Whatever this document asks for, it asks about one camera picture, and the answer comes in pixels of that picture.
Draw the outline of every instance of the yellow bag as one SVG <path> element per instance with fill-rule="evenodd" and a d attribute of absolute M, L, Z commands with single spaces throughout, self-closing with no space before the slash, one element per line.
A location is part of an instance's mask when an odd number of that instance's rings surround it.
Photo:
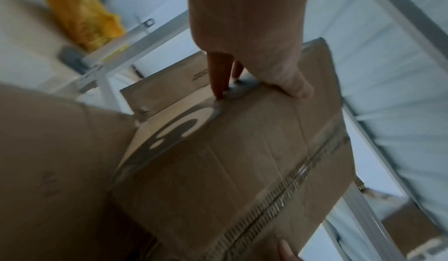
<path fill-rule="evenodd" d="M 47 0 L 63 29 L 88 52 L 99 49 L 126 31 L 120 17 L 99 0 Z"/>

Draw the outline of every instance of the hand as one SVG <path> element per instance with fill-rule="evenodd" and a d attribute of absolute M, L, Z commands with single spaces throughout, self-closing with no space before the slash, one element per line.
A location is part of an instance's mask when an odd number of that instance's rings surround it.
<path fill-rule="evenodd" d="M 293 253 L 286 240 L 279 241 L 279 256 L 280 261 L 304 261 Z"/>
<path fill-rule="evenodd" d="M 207 52 L 210 85 L 217 98 L 247 70 L 294 97 L 313 87 L 297 68 L 307 0 L 189 0 L 191 33 Z"/>

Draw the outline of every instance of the fingernail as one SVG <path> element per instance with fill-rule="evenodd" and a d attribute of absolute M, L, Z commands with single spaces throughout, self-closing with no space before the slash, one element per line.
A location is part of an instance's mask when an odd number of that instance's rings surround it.
<path fill-rule="evenodd" d="M 289 259 L 291 256 L 294 256 L 293 251 L 291 250 L 291 247 L 289 247 L 289 244 L 286 240 L 280 240 L 279 242 L 279 251 L 280 255 L 283 260 Z"/>

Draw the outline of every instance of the person's hand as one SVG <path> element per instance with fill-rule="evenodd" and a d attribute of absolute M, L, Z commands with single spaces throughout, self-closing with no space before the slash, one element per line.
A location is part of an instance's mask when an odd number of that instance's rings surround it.
<path fill-rule="evenodd" d="M 279 257 L 280 261 L 304 261 L 293 253 L 286 240 L 279 241 Z"/>
<path fill-rule="evenodd" d="M 231 75 L 238 79 L 244 67 L 291 96 L 312 97 L 313 87 L 297 68 L 306 2 L 189 0 L 191 33 L 207 52 L 210 85 L 217 98 L 228 89 Z"/>

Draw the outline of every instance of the yellow plastic bag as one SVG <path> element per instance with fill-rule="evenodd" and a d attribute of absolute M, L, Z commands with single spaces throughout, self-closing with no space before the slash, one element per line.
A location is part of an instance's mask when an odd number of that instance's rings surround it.
<path fill-rule="evenodd" d="M 120 17 L 99 0 L 47 0 L 63 29 L 78 45 L 92 52 L 123 35 Z"/>

